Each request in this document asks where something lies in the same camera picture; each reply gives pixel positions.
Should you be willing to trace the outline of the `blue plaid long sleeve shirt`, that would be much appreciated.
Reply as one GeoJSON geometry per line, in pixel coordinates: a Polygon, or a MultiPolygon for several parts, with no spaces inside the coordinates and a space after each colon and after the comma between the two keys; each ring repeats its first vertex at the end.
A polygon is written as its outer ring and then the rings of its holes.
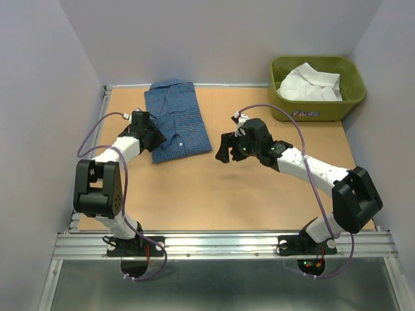
{"type": "Polygon", "coordinates": [[[154,164],[212,151],[192,82],[173,78],[153,83],[145,92],[145,105],[165,136],[152,152],[154,164]]]}

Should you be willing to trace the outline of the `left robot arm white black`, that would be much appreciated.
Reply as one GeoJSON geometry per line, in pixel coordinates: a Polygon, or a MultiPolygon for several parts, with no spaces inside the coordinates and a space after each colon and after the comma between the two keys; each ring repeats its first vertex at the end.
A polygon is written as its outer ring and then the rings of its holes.
{"type": "Polygon", "coordinates": [[[122,245],[129,255],[144,249],[143,230],[125,211],[128,186],[127,164],[143,151],[152,152],[165,142],[157,128],[156,118],[136,109],[131,114],[115,112],[128,121],[128,126],[109,145],[88,151],[78,149],[75,172],[74,210],[94,218],[113,235],[105,238],[113,248],[122,245]]]}

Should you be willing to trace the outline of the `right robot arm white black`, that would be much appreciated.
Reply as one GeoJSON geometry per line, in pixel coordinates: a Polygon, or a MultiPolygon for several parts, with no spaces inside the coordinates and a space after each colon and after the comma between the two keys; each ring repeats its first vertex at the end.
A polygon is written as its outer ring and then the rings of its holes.
{"type": "Polygon", "coordinates": [[[302,251],[312,253],[343,232],[358,233],[383,208],[364,168],[341,168],[309,157],[290,143],[274,140],[261,119],[236,114],[232,120],[237,128],[221,135],[217,160],[229,163],[256,157],[263,166],[307,181],[332,199],[332,213],[310,221],[300,231],[302,251]]]}

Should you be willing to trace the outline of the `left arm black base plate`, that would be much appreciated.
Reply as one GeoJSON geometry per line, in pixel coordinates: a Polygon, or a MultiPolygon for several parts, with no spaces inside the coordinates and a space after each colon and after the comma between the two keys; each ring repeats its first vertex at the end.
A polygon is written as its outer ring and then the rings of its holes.
{"type": "Polygon", "coordinates": [[[167,259],[163,248],[165,246],[164,236],[151,237],[157,245],[139,238],[123,240],[113,236],[103,236],[102,241],[106,244],[106,256],[120,258],[120,269],[124,279],[130,281],[149,281],[154,279],[164,269],[167,259]],[[152,269],[154,266],[151,259],[163,259],[160,268],[152,269]]]}

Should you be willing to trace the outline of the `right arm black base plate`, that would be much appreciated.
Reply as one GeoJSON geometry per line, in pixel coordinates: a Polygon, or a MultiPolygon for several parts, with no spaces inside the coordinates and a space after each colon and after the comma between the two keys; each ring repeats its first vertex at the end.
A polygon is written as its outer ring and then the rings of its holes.
{"type": "Polygon", "coordinates": [[[316,243],[305,235],[278,236],[276,254],[282,257],[295,257],[298,269],[313,277],[319,277],[326,268],[326,255],[336,255],[337,248],[333,240],[316,243]]]}

